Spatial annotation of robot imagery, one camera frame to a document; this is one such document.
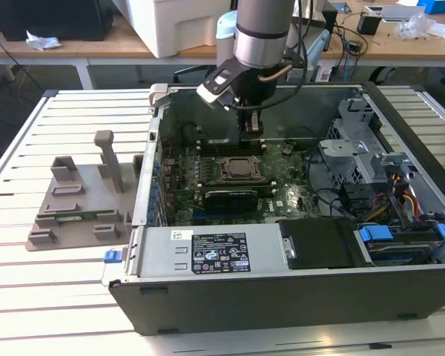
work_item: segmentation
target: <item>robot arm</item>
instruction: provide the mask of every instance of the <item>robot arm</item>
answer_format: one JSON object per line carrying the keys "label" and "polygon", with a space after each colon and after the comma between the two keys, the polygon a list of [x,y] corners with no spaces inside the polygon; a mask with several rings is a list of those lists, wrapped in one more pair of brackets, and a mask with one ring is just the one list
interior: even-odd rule
{"label": "robot arm", "polygon": [[263,132],[262,102],[274,95],[277,78],[291,69],[280,62],[293,11],[294,0],[240,0],[234,57],[198,87],[208,104],[218,102],[226,110],[237,110],[241,132],[255,136]]}

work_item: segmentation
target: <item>side panel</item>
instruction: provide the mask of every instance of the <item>side panel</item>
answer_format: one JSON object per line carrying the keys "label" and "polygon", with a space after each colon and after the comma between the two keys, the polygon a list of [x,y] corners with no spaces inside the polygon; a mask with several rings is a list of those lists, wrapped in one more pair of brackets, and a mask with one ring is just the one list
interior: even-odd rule
{"label": "side panel", "polygon": [[271,329],[428,317],[445,306],[445,270],[114,283],[110,291],[146,336]]}

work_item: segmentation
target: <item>blue box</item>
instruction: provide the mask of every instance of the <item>blue box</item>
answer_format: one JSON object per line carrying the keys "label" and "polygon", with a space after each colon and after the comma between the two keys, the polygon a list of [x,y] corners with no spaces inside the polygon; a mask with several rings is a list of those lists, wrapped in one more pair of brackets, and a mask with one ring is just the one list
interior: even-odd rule
{"label": "blue box", "polygon": [[445,0],[419,0],[417,6],[425,6],[426,13],[445,13]]}

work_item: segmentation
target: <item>white label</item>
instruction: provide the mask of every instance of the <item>white label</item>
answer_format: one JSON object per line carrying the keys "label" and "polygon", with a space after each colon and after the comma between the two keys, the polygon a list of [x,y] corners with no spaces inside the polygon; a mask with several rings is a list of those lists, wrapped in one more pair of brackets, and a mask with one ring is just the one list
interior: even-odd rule
{"label": "white label", "polygon": [[172,240],[191,240],[193,230],[171,230]]}

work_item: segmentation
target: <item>floor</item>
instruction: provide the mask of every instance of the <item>floor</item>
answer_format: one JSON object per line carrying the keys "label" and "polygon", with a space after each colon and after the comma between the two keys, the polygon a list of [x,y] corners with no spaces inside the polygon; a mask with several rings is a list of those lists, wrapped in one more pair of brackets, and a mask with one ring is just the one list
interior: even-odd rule
{"label": "floor", "polygon": [[[132,66],[96,66],[91,73],[98,89],[149,88],[156,82],[172,82],[173,72],[182,66],[149,65],[143,67],[145,82],[138,83],[136,71]],[[369,78],[373,67],[362,67],[353,76],[353,82],[363,82]],[[389,69],[381,74],[383,78]],[[30,67],[28,73],[45,89],[81,89],[79,77],[74,67]],[[343,81],[342,71],[334,76],[334,81]],[[203,72],[191,73],[181,77],[181,82],[199,84]],[[445,107],[445,85],[440,83],[444,75],[437,68],[398,68],[389,74],[386,85],[423,85],[424,88]],[[16,74],[16,80],[0,87],[0,156],[12,142],[23,122],[30,115],[34,103],[39,101],[41,91],[24,76],[23,71]]]}

